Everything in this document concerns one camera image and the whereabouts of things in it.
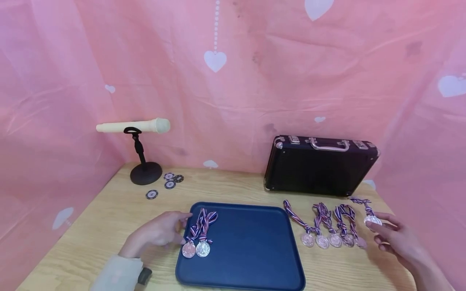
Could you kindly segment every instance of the striped ribbon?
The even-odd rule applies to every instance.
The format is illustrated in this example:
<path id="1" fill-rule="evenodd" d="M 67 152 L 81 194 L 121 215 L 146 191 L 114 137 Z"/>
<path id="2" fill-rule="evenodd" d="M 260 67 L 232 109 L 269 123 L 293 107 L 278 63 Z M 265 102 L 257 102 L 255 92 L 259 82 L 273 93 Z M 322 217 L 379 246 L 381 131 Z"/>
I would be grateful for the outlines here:
<path id="1" fill-rule="evenodd" d="M 358 239 L 357 232 L 356 232 L 356 213 L 352 209 L 351 206 L 346 204 L 340 204 L 340 211 L 343 215 L 345 215 L 349 219 L 349 230 L 351 234 L 355 238 Z"/>
<path id="2" fill-rule="evenodd" d="M 336 226 L 340 230 L 341 236 L 348 235 L 348 229 L 346 228 L 346 225 L 343 222 L 342 210 L 340 209 L 340 206 L 335 207 L 334 213 L 335 213 L 335 217 L 336 217 L 336 220 L 337 220 Z"/>
<path id="3" fill-rule="evenodd" d="M 314 227 L 317 230 L 317 235 L 319 236 L 322 234 L 320 231 L 320 224 L 322 223 L 323 216 L 320 211 L 319 204 L 314 204 L 312 207 L 317 210 L 317 215 L 314 218 Z"/>
<path id="4" fill-rule="evenodd" d="M 294 220 L 296 221 L 300 226 L 304 227 L 306 230 L 307 234 L 310 234 L 311 232 L 316 232 L 317 234 L 320 234 L 320 230 L 316 230 L 313 227 L 310 227 L 307 223 L 302 221 L 294 212 L 291 210 L 291 205 L 288 202 L 288 200 L 283 201 L 283 207 L 285 208 L 286 213 Z"/>
<path id="5" fill-rule="evenodd" d="M 371 201 L 369 199 L 359 199 L 359 198 L 356 198 L 356 197 L 350 197 L 348 199 L 351 200 L 354 203 L 364 205 L 364 209 L 366 210 L 366 215 L 375 216 L 374 211 L 372 211 L 372 208 L 369 207 L 369 205 L 368 205 L 369 203 L 371 203 Z"/>
<path id="6" fill-rule="evenodd" d="M 189 229 L 191 236 L 188 236 L 186 239 L 189 240 L 190 242 L 194 243 L 194 240 L 198 238 L 200 230 L 201 230 L 201 224 L 202 221 L 204 220 L 203 217 L 203 211 L 199 212 L 198 219 L 196 220 L 196 224 L 193 224 L 191 228 Z"/>
<path id="7" fill-rule="evenodd" d="M 207 243 L 211 244 L 213 240 L 207 239 L 207 232 L 209 231 L 209 225 L 214 223 L 219 216 L 217 215 L 216 211 L 207 214 L 205 208 L 202 208 L 201 212 L 203 213 L 203 221 L 201 226 L 201 234 L 199 235 L 199 241 L 207 241 Z"/>
<path id="8" fill-rule="evenodd" d="M 317 211 L 322 216 L 322 222 L 327 227 L 329 232 L 331 234 L 336 234 L 335 229 L 332 227 L 332 212 L 322 202 L 319 204 L 314 204 L 314 207 L 318 209 Z"/>

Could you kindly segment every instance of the hand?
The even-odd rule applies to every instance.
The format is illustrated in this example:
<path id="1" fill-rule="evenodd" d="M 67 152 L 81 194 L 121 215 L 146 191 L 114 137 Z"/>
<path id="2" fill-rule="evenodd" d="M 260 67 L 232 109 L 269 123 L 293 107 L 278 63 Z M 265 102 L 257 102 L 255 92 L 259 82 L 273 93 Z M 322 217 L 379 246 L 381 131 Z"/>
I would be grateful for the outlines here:
<path id="1" fill-rule="evenodd" d="M 395 255 L 398 261 L 410 271 L 413 271 L 419 264 L 427 264 L 432 261 L 411 229 L 396 216 L 381 212 L 376 212 L 375 215 L 391 222 L 391 224 L 383 223 L 383 225 L 366 223 L 367 227 L 378 233 L 374 237 L 374 241 L 380 250 Z"/>
<path id="2" fill-rule="evenodd" d="M 162 213 L 133 232 L 123 245 L 119 256 L 126 258 L 140 257 L 148 244 L 185 244 L 185 239 L 178 231 L 181 227 L 186 227 L 186 222 L 191 216 L 192 213 L 180 211 Z"/>

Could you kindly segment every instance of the white sleeve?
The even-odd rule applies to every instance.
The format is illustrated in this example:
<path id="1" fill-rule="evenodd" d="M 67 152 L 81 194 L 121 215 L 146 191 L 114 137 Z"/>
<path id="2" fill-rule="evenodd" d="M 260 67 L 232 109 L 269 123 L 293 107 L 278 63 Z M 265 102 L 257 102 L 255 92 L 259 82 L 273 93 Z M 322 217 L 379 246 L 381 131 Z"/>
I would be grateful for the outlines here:
<path id="1" fill-rule="evenodd" d="M 139 258 L 127 259 L 113 255 L 97 276 L 91 291 L 134 291 L 143 268 Z"/>

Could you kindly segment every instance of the microphone stand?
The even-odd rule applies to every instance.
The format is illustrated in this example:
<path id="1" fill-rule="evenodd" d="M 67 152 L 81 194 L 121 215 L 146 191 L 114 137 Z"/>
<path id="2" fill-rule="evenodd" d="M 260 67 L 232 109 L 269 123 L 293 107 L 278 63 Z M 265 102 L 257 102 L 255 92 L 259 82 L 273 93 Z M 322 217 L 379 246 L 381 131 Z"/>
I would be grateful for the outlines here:
<path id="1" fill-rule="evenodd" d="M 134 149 L 141 160 L 141 163 L 131 171 L 131 182 L 136 185 L 149 185 L 154 183 L 162 176 L 162 167 L 156 162 L 146 162 L 143 144 L 139 141 L 139 135 L 142 131 L 135 127 L 127 127 L 123 132 L 133 135 Z"/>

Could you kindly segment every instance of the table surface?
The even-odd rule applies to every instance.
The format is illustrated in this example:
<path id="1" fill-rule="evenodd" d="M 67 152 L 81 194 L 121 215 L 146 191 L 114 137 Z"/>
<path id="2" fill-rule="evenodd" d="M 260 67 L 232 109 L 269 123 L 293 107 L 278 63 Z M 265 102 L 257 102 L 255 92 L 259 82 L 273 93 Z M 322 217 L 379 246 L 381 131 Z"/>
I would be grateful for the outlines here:
<path id="1" fill-rule="evenodd" d="M 326 196 L 266 192 L 262 175 L 214 169 L 165 169 L 164 172 L 185 177 L 172 190 L 164 188 L 163 178 L 151 185 L 137 186 L 129 180 L 134 165 L 126 164 L 115 174 L 18 290 L 88 290 L 107 260 L 119 252 L 131 232 L 164 211 L 188 212 L 198 201 L 282 207 L 283 200 L 288 199 L 293 211 L 308 223 L 314 219 L 312 204 L 324 202 L 332 209 L 349 202 Z M 145 194 L 151 189 L 157 189 L 159 195 L 148 200 Z M 368 184 L 362 183 L 354 196 L 370 199 L 375 211 L 391 211 Z M 353 206 L 359 221 L 358 234 L 368 242 L 367 250 L 357 247 L 308 248 L 299 239 L 304 229 L 292 222 L 306 275 L 305 290 L 415 290 L 409 272 L 394 256 L 379 251 L 372 240 L 372 232 L 363 225 L 364 207 Z M 183 286 L 177 282 L 175 265 L 179 248 L 175 245 L 153 246 L 144 253 L 142 260 L 153 271 L 146 291 L 212 290 Z"/>

